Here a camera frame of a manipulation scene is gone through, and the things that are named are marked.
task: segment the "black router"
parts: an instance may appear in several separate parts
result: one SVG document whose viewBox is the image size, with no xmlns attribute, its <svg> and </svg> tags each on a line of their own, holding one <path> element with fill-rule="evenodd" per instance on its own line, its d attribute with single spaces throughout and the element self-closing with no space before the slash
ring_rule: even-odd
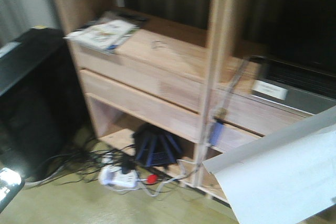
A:
<svg viewBox="0 0 336 224">
<path fill-rule="evenodd" d="M 135 160 L 145 167 L 174 164 L 181 157 L 178 137 L 152 124 L 141 125 L 133 138 Z"/>
</svg>

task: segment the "wooden drawer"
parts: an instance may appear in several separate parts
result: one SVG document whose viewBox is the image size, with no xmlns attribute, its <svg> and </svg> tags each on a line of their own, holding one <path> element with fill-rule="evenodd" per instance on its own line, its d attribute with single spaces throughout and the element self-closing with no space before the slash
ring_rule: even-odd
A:
<svg viewBox="0 0 336 224">
<path fill-rule="evenodd" d="M 218 103 L 218 90 L 212 92 L 211 108 Z M 267 135 L 305 119 L 269 104 L 233 94 L 226 120 L 254 132 Z"/>
<path fill-rule="evenodd" d="M 199 115 L 114 80 L 81 70 L 85 93 L 125 113 L 198 142 Z"/>
<path fill-rule="evenodd" d="M 192 111 L 199 111 L 202 84 L 121 55 L 77 46 L 76 62 L 104 76 L 125 83 Z"/>
</svg>

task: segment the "stack of magazines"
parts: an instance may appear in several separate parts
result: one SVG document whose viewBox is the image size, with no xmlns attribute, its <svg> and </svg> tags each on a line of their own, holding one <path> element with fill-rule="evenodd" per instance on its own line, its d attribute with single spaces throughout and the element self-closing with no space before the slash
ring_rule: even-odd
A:
<svg viewBox="0 0 336 224">
<path fill-rule="evenodd" d="M 113 52 L 139 28 L 138 21 L 107 12 L 93 25 L 69 33 L 66 38 L 96 50 Z"/>
</svg>

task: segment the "red plug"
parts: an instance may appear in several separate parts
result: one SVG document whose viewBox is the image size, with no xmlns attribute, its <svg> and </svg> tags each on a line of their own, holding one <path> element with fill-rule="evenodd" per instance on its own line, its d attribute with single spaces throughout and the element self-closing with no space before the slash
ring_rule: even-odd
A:
<svg viewBox="0 0 336 224">
<path fill-rule="evenodd" d="M 149 185 L 153 185 L 157 182 L 157 175 L 156 174 L 152 174 L 152 175 L 149 175 L 147 177 L 147 184 Z"/>
</svg>

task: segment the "laptop keyboard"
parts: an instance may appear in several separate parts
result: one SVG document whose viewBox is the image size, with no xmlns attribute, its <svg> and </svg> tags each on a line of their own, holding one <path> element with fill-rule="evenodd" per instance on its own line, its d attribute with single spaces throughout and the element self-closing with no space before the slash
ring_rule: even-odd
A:
<svg viewBox="0 0 336 224">
<path fill-rule="evenodd" d="M 266 79 L 336 99 L 336 77 L 270 62 Z"/>
</svg>

